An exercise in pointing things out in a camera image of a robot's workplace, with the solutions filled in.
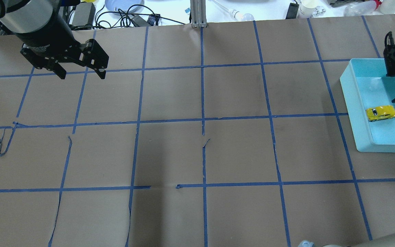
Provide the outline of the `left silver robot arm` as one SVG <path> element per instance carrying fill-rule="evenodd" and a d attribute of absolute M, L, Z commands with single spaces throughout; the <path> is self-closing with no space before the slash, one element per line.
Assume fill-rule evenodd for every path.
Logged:
<path fill-rule="evenodd" d="M 36 69 L 66 77 L 61 63 L 88 67 L 104 79 L 109 56 L 95 39 L 77 41 L 50 0 L 0 0 L 0 23 L 22 42 L 21 55 Z"/>

